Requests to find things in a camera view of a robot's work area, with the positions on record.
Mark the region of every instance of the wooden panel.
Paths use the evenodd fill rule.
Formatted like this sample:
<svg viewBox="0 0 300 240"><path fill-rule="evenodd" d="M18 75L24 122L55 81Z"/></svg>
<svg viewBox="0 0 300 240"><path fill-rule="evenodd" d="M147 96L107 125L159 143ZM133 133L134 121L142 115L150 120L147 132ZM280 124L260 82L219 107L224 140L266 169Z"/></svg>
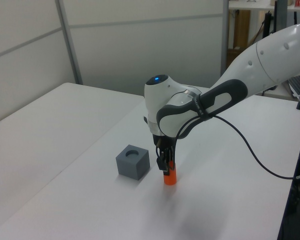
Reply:
<svg viewBox="0 0 300 240"><path fill-rule="evenodd" d="M248 45L250 10L239 10L235 17L233 48Z"/></svg>

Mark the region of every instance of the metal pole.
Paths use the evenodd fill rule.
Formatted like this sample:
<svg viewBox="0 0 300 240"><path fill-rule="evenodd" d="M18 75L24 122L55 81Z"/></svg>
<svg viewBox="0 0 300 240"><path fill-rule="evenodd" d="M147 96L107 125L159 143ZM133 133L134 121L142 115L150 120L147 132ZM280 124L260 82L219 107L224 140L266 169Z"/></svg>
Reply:
<svg viewBox="0 0 300 240"><path fill-rule="evenodd" d="M276 31L287 27L288 0L277 0Z"/></svg>

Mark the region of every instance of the white table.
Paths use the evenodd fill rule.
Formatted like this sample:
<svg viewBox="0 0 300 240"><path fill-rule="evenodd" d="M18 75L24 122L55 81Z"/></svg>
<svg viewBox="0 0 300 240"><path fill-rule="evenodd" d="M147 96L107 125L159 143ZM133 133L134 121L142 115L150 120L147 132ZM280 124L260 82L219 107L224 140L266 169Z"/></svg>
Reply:
<svg viewBox="0 0 300 240"><path fill-rule="evenodd" d="M238 0L238 1L229 1L230 10L274 10L275 6L270 5L270 0L256 0L256 1L247 1L247 0ZM295 7L295 1L289 6L287 6L288 12L300 12L300 7Z"/></svg>
<svg viewBox="0 0 300 240"><path fill-rule="evenodd" d="M65 83L0 121L0 225L142 99Z"/></svg>
<svg viewBox="0 0 300 240"><path fill-rule="evenodd" d="M300 150L296 105L252 96L220 116L265 166L292 176ZM145 114L142 102L6 221L0 240L277 238L290 180L263 170L232 128L211 119L178 141L178 182L166 186ZM128 144L149 150L150 171L140 181L118 175L115 157Z"/></svg>

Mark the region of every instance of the orange cylinder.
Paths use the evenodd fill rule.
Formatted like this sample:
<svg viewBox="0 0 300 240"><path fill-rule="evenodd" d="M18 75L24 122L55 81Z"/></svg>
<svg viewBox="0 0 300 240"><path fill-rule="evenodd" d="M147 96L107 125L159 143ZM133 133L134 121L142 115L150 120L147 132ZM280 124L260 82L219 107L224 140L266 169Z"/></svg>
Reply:
<svg viewBox="0 0 300 240"><path fill-rule="evenodd" d="M170 161L169 162L169 167L173 168L174 167L174 162ZM163 175L163 180L166 185L174 185L177 183L177 171L176 167L174 167L174 170L169 170L170 175Z"/></svg>

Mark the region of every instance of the black cable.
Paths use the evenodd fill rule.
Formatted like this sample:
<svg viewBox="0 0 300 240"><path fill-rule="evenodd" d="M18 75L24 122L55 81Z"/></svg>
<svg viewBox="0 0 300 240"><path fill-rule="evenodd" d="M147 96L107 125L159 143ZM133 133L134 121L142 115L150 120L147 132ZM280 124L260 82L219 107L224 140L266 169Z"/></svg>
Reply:
<svg viewBox="0 0 300 240"><path fill-rule="evenodd" d="M173 144L173 169L175 168L175 163L176 163L176 145L177 145L177 140L179 138L180 133L182 132L182 130L185 128L185 126L190 123L191 121L200 118L199 116L194 116L193 118L189 119L188 121L186 121L182 127L179 129L178 133L176 134L175 138L174 138L174 144Z"/></svg>
<svg viewBox="0 0 300 240"><path fill-rule="evenodd" d="M245 136L234 126L232 125L230 122L228 122L227 120L223 119L222 117L220 116L213 116L214 118L216 119L219 119L223 122L225 122L226 124L228 124L230 127L232 127L243 139L243 141L245 142L245 144L247 145L248 149L250 150L251 154L253 155L254 159L257 161L257 163L264 169L266 170L268 173L276 176L277 178L280 178L280 179L286 179L286 180L300 180L300 175L297 176L297 177L287 177L287 176L281 176L281 175L278 175L276 173L274 173L273 171L269 170L268 168L266 168L260 161L259 159L257 158L257 156L255 155L254 151L252 150L250 144L248 143L247 139L245 138ZM185 126L190 123L191 121L195 120L195 119L198 119L200 118L199 116L194 116L192 117L191 119L189 119L188 121L186 121L182 127L179 129L178 133L176 134L175 138L174 138L174 144L173 144L173 170L175 169L175 162L176 162L176 145L177 145L177 140L178 140L178 137L180 135L180 133L182 132L182 130L185 128Z"/></svg>
<svg viewBox="0 0 300 240"><path fill-rule="evenodd" d="M280 179L287 179L287 180L296 180L296 179L300 179L300 176L297 176L297 177L287 177L287 176L281 176L281 175L278 175L276 173L274 173L273 171L269 170L268 168L266 168L260 161L259 159L257 158L257 156L255 155L254 151L252 150L252 148L250 147L250 144L248 143L247 139L245 138L245 136L243 136L243 134L234 126L232 125L230 122L228 122L227 120L223 119L222 117L219 117L219 116L213 116L214 118L216 119L220 119L221 121L225 122L226 124L228 124L230 127L232 127L241 137L242 139L244 140L245 144L247 145L247 147L249 148L251 154L253 155L254 159L258 162L258 164L264 169L266 170L268 173L276 176L277 178L280 178Z"/></svg>
<svg viewBox="0 0 300 240"><path fill-rule="evenodd" d="M155 153L156 153L156 156L159 158L160 156L159 156L159 153L158 153L158 149L159 149L159 148L156 146L156 147L155 147Z"/></svg>

